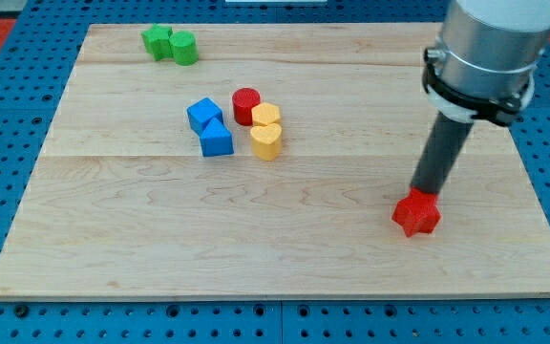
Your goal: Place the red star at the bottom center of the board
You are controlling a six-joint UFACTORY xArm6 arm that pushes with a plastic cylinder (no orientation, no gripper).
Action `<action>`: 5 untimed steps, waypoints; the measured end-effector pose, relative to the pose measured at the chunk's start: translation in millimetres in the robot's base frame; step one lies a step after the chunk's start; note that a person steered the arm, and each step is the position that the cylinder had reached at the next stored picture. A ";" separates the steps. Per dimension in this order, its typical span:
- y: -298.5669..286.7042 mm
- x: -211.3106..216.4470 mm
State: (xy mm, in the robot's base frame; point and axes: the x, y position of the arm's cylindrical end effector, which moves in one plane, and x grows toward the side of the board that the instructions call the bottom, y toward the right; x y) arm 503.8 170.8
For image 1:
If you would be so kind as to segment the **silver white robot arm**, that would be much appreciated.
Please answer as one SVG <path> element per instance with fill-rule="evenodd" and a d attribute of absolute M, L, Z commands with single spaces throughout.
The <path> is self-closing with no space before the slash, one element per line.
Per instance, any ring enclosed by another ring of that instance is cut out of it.
<path fill-rule="evenodd" d="M 423 87 L 452 121 L 509 126 L 534 96 L 550 0 L 452 0 L 424 51 Z"/>

